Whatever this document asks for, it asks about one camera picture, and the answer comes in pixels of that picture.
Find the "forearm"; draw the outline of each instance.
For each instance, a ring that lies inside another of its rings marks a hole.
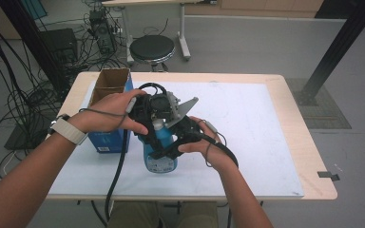
[[[227,200],[237,227],[272,227],[235,164],[219,171]]]
[[[0,227],[26,227],[74,148],[53,134],[0,181]]]

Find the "wooden table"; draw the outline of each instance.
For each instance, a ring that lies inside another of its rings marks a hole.
[[[82,100],[86,98],[88,88],[95,82],[98,72],[83,72],[76,79],[67,99],[61,108],[60,113],[69,115],[75,114],[81,107]],[[273,198],[278,199],[302,199],[302,200],[333,200],[337,197],[336,189],[330,179],[322,179],[318,171],[327,171],[317,151],[310,132],[305,125],[298,107],[293,99],[285,80],[279,75],[260,74],[211,74],[211,73],[141,73],[133,72],[132,80],[138,82],[195,82],[195,83],[226,83],[226,84],[247,84],[265,85],[271,98],[273,108],[276,111],[280,128],[287,143],[294,167],[296,168],[299,182],[303,190],[303,197]],[[103,199],[105,196],[82,195],[72,199]],[[270,199],[258,196],[260,200]],[[66,194],[48,194],[48,199],[69,199]],[[134,198],[122,198],[123,200],[134,200]],[[144,200],[158,200],[156,197],[146,197]],[[210,200],[222,200],[221,198],[210,198]]]
[[[133,64],[134,60],[131,57],[129,47],[132,44],[133,38],[130,35],[130,25],[128,23],[130,19],[129,13],[130,9],[138,8],[136,11],[136,14],[148,14],[150,12],[167,12],[170,11],[176,11],[179,14],[180,17],[180,31],[178,32],[180,45],[182,48],[182,55],[186,60],[189,60],[191,58],[191,54],[188,49],[188,45],[185,41],[185,22],[184,22],[184,16],[185,16],[185,3],[196,3],[200,2],[201,0],[114,0],[114,1],[106,1],[103,2],[104,7],[118,7],[121,9],[121,13],[123,16],[123,22],[124,22],[124,30],[125,30],[125,36],[126,36],[126,59],[129,64]],[[161,8],[162,6],[171,6],[171,8]]]

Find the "fingers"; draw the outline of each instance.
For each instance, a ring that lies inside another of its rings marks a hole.
[[[195,143],[182,144],[178,149],[182,153],[199,152]]]
[[[147,135],[148,130],[145,126],[143,126],[140,123],[134,122],[132,121],[130,118],[126,117],[124,119],[123,124],[121,125],[121,127],[123,129],[128,129],[131,130],[133,132],[136,132],[138,134],[143,134],[143,135]]]
[[[136,97],[138,95],[145,95],[146,92],[139,88],[135,88],[135,89],[128,91],[126,94],[132,99],[133,97]]]
[[[203,131],[203,134],[209,136],[209,137],[215,137],[217,136],[217,132],[214,132],[213,130],[211,130],[209,128],[209,126],[206,125],[206,121],[203,119],[199,119],[197,117],[191,116],[189,117],[191,120],[195,121],[195,123],[197,123],[201,130]]]

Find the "plastic bottle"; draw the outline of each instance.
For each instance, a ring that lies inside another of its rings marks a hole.
[[[155,128],[156,137],[162,143],[162,146],[166,148],[173,143],[173,136],[171,132],[164,127],[164,122],[162,119],[153,121],[153,126]],[[144,164],[147,170],[152,173],[168,173],[176,169],[177,159],[172,160],[168,157],[162,157],[158,160],[150,157],[150,153],[153,152],[152,146],[150,144],[144,144]]]

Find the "chair leg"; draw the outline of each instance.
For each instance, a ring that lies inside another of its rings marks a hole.
[[[164,70],[165,72],[168,72],[168,67],[165,65],[165,63],[162,63],[162,67],[163,67],[163,70]]]
[[[157,72],[156,66],[157,65],[152,65],[152,72]]]

